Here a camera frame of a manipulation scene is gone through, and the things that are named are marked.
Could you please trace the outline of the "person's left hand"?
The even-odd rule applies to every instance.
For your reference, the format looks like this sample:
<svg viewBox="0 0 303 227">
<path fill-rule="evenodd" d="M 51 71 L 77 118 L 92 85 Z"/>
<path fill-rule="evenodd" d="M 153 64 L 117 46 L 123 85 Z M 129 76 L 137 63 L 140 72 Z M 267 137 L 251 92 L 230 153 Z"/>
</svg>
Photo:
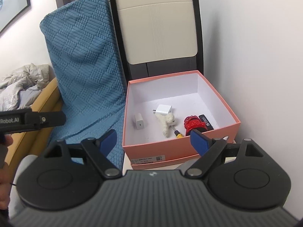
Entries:
<svg viewBox="0 0 303 227">
<path fill-rule="evenodd" d="M 10 201 L 10 176 L 8 164 L 5 162 L 0 170 L 0 201 L 1 210 L 6 210 Z"/>
</svg>

